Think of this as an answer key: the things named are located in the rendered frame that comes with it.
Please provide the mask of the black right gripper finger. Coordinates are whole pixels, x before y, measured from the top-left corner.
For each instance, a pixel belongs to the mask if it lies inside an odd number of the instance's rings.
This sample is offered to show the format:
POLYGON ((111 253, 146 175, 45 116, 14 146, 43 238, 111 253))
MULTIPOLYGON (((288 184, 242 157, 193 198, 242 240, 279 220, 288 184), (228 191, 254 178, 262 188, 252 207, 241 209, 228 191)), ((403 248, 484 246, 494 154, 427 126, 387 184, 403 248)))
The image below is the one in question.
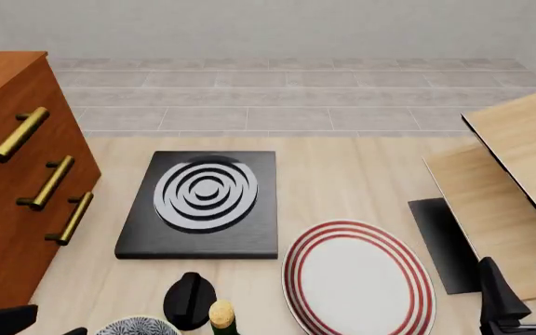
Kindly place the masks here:
POLYGON ((531 314, 505 281, 501 270, 491 257, 478 263, 482 293, 480 323, 496 323, 499 326, 519 326, 520 320, 531 314))

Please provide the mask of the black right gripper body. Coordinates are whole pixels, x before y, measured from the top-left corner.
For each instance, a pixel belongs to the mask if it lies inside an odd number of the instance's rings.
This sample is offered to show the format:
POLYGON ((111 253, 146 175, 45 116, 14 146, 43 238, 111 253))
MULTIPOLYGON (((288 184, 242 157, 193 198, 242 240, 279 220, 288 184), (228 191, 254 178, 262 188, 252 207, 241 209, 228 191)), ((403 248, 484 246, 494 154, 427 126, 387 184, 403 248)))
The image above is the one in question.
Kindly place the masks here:
POLYGON ((519 320, 481 320, 482 335, 536 335, 536 323, 520 323, 519 320))

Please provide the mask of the patterned black and white bowl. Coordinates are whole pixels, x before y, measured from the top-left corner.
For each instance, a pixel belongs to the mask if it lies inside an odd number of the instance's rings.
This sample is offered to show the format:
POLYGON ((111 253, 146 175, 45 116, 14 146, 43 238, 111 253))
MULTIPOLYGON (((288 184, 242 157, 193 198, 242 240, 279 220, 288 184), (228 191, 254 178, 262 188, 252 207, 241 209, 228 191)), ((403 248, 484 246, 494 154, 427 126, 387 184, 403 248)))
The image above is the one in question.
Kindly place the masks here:
POLYGON ((115 320, 95 335, 182 335, 175 326, 157 317, 136 315, 115 320))

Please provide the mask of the wooden cabinet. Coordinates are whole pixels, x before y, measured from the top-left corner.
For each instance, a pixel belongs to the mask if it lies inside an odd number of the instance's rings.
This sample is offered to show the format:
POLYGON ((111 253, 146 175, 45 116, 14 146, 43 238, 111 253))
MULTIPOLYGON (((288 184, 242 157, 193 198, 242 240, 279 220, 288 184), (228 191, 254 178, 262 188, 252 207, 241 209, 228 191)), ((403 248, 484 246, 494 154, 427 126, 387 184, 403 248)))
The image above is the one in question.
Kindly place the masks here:
POLYGON ((17 114, 38 107, 50 116, 5 164, 0 164, 0 309, 29 302, 60 246, 46 234, 63 230, 74 209, 69 197, 92 192, 101 171, 43 51, 0 51, 0 144, 19 125, 17 114), (53 172, 48 161, 74 166, 42 211, 17 206, 35 197, 53 172))

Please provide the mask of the pale wooden rack, black base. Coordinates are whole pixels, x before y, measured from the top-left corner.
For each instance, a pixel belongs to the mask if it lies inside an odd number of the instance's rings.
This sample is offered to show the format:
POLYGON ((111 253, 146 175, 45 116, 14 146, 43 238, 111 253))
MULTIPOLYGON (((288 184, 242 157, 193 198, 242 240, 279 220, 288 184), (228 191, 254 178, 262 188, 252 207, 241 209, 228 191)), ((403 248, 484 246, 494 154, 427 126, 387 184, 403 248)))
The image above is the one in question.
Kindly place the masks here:
POLYGON ((423 162, 478 259, 536 300, 536 93, 462 115, 477 142, 423 162))

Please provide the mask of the round black stove knob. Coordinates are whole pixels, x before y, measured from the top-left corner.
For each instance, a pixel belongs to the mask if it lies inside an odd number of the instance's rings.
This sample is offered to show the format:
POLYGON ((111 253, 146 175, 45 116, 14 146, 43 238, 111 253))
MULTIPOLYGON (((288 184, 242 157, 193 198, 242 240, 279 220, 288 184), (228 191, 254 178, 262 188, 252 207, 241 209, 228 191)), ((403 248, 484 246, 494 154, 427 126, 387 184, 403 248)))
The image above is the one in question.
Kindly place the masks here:
POLYGON ((163 312, 180 331, 201 328, 209 321, 210 306, 217 300, 214 287, 199 273, 185 273, 167 291, 163 312))

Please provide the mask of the white plate with red rings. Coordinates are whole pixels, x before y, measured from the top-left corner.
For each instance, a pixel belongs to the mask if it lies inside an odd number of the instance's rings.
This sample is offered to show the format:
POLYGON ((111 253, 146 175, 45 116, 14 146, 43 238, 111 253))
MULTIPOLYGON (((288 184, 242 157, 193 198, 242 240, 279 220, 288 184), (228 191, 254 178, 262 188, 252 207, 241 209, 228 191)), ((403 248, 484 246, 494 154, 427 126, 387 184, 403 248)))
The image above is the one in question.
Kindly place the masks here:
POLYGON ((361 221, 303 231, 283 258, 283 295, 306 335, 429 335, 430 275, 408 245, 361 221))

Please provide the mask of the dark bottle with cork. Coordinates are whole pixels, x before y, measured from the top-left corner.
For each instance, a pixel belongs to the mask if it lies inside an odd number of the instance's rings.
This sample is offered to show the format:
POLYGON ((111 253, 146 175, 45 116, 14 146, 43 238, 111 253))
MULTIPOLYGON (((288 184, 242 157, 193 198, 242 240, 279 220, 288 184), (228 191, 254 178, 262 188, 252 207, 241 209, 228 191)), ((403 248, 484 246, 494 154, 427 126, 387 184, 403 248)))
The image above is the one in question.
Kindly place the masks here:
POLYGON ((217 300, 209 308, 209 322, 214 335, 239 335, 235 310, 226 300, 217 300))

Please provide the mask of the flat black stove plate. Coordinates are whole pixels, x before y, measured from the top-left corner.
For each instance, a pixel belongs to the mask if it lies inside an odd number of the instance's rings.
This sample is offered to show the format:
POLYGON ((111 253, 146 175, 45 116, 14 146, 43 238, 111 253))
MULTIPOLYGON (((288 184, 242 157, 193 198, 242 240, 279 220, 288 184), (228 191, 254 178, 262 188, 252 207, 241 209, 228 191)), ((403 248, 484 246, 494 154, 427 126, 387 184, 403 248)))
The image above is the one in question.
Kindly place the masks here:
POLYGON ((276 259, 273 151, 157 151, 117 259, 276 259))

